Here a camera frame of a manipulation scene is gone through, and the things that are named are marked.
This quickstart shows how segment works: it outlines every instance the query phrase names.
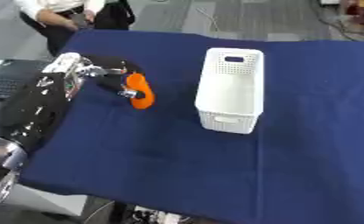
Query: cable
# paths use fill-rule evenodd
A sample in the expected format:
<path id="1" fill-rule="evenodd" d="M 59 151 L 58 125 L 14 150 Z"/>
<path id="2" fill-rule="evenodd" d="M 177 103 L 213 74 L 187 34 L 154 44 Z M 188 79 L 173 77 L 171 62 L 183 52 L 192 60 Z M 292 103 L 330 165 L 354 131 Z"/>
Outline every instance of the cable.
<path id="1" fill-rule="evenodd" d="M 351 38 L 349 37 L 348 35 L 346 35 L 347 31 L 345 31 L 343 29 L 344 25 L 341 24 L 340 27 L 338 27 L 336 24 L 332 24 L 330 22 L 327 22 L 325 21 L 320 15 L 319 15 L 319 12 L 316 10 L 316 6 L 314 5 L 315 3 L 317 3 L 317 0 L 310 0 L 310 8 L 311 8 L 311 11 L 314 13 L 315 17 L 317 18 L 317 20 L 324 24 L 324 25 L 328 25 L 328 26 L 331 26 L 332 28 L 334 28 L 336 31 L 339 32 L 339 34 L 341 34 L 341 36 L 343 36 L 344 38 L 346 39 L 349 39 L 351 41 L 360 41 L 358 39 L 355 39 L 355 38 Z"/>
<path id="2" fill-rule="evenodd" d="M 108 207 L 108 206 L 110 206 L 110 205 L 112 205 L 112 204 L 114 204 L 114 201 L 110 201 L 109 203 L 107 203 L 107 204 L 105 204 L 105 205 L 103 205 L 103 206 L 101 206 L 101 207 L 99 207 L 98 209 L 96 209 L 93 213 L 91 213 L 89 216 L 88 216 L 88 218 L 86 218 L 83 222 L 82 222 L 82 224 L 88 224 L 88 222 L 96 215 L 96 214 L 98 214 L 101 210 L 103 210 L 104 208 L 106 208 L 106 207 Z"/>
<path id="3" fill-rule="evenodd" d="M 214 17 L 210 16 L 208 13 L 206 13 L 204 10 L 200 9 L 200 8 L 196 8 L 196 11 L 198 11 L 199 13 L 201 13 L 202 15 L 204 15 L 205 17 L 209 18 L 214 26 L 216 35 L 215 37 L 218 38 L 219 37 L 219 31 L 221 29 L 219 29 L 219 26 L 217 25 L 216 20 L 214 19 Z"/>

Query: white shirt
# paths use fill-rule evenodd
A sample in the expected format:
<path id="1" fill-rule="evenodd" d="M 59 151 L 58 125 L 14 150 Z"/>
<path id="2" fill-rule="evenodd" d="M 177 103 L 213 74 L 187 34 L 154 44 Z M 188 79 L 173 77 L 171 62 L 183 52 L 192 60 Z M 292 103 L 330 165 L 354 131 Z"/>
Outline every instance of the white shirt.
<path id="1" fill-rule="evenodd" d="M 68 11 L 84 5 L 85 10 L 95 15 L 104 7 L 105 0 L 14 0 L 25 14 L 37 20 L 38 12 L 48 9 L 54 12 Z"/>

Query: basket handle hole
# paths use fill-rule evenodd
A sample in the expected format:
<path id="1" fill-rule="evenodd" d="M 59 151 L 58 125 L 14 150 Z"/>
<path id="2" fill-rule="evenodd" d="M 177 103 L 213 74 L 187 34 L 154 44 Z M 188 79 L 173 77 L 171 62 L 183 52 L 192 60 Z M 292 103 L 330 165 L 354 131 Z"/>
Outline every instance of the basket handle hole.
<path id="1" fill-rule="evenodd" d="M 240 63 L 242 63 L 242 62 L 245 61 L 245 59 L 243 57 L 230 57 L 230 56 L 228 56 L 228 57 L 225 58 L 225 61 L 226 62 L 240 62 Z"/>
<path id="2" fill-rule="evenodd" d="M 239 119 L 237 118 L 231 118 L 231 117 L 225 117 L 225 116 L 216 116 L 214 120 L 218 123 L 238 123 Z"/>

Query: person's hand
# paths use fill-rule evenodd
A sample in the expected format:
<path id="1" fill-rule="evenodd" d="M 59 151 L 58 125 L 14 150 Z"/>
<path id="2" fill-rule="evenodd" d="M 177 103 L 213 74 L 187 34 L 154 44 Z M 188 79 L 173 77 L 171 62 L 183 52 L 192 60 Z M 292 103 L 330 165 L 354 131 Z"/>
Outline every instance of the person's hand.
<path id="1" fill-rule="evenodd" d="M 79 27 L 74 23 L 74 21 L 67 19 L 64 23 L 64 26 L 69 29 L 70 31 L 77 32 Z"/>
<path id="2" fill-rule="evenodd" d="M 90 23 L 93 23 L 95 21 L 95 14 L 91 10 L 84 10 L 84 15 L 86 16 L 86 20 L 88 20 Z"/>

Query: navy blue cloth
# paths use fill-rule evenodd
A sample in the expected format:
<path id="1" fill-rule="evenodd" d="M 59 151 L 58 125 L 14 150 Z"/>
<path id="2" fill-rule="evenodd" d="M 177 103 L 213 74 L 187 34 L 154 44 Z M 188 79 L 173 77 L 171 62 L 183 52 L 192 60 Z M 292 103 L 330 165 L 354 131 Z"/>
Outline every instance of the navy blue cloth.
<path id="1" fill-rule="evenodd" d="M 200 127 L 194 97 L 215 46 L 265 53 L 251 135 Z M 22 183 L 222 222 L 364 224 L 364 43 L 84 31 L 65 51 L 134 61 L 157 101 L 138 111 L 89 81 Z"/>

